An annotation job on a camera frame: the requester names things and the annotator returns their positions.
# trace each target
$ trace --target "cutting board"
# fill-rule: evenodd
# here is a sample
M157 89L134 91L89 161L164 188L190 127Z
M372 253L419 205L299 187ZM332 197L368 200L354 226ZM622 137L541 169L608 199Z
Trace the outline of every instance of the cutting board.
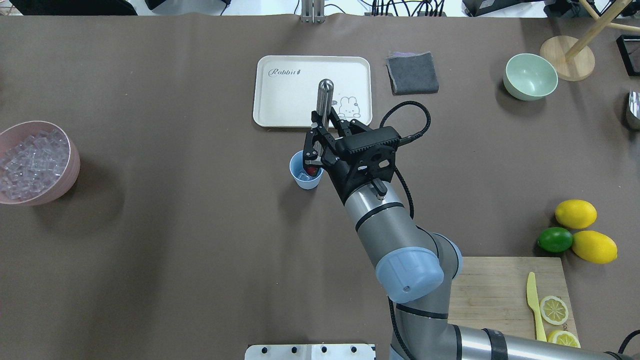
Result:
M555 295L569 309L564 325L543 320L545 334L567 330L578 336L559 258L465 257L462 273L451 288L449 323L535 339L533 312L526 296L527 276L532 271L536 273L538 300Z

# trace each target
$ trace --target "gray cloth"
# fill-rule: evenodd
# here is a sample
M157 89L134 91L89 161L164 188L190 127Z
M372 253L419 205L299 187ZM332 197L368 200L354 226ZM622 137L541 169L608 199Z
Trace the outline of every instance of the gray cloth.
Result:
M440 88L431 52L396 53L387 58L387 68L396 95L433 94Z

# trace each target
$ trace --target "lime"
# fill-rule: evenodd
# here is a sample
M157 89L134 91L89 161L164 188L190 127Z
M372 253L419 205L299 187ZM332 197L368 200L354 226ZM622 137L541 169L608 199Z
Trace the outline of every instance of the lime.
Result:
M598 217L590 202L578 199L562 201L556 208L556 220L571 229L584 229Z
M566 345L569 347L580 347L578 338L565 330L553 330L549 333L547 341L553 344Z
M616 243L605 234L593 230L583 230L573 235L573 252L586 261L606 264L618 258Z
M547 296L540 301L540 315L551 325L562 325L569 319L569 309L559 297Z
M538 246L549 252L562 252L571 247L573 235L564 227L549 227L538 237Z

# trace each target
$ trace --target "pink bowl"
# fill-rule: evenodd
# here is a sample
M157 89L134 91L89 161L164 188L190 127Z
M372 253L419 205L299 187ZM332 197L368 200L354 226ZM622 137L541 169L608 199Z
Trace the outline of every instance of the pink bowl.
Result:
M44 190L38 196L33 197L29 200L11 200L3 192L0 192L0 204L25 206L45 204L47 202L56 200L58 197L64 195L76 182L78 173L80 172L80 156L78 155L78 150L76 149L76 146L71 141L67 133L65 133L64 130L60 129L59 126L51 124L50 122L23 122L21 124L17 124L16 126L10 127L9 129L0 133L0 157L4 156L5 151L15 147L16 145L24 141L24 139L26 139L29 135L35 136L41 130L50 133L54 129L57 129L58 131L63 133L65 135L65 138L67 138L67 141L69 142L69 160L67 161L67 166L62 172L62 175L60 175L58 180L53 185L51 185L49 189Z

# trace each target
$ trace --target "gray table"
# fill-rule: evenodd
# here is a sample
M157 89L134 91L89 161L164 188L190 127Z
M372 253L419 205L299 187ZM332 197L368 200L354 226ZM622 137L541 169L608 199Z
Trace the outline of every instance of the gray table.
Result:
M310 192L291 181L303 133L252 120L268 54L366 58L376 126L400 101L427 105L431 130L397 162L417 223L464 255L544 256L534 242L555 206L591 201L591 228L620 256L602 266L568 252L563 265L583 347L617 350L640 327L640 142L622 120L640 83L607 29L587 80L537 102L501 85L512 55L589 24L1 18L0 128L54 122L82 169L55 202L0 206L0 357L241 359L250 343L368 341L386 358L387 300L328 178ZM440 91L391 95L389 51L432 51ZM389 124L413 132L418 114Z

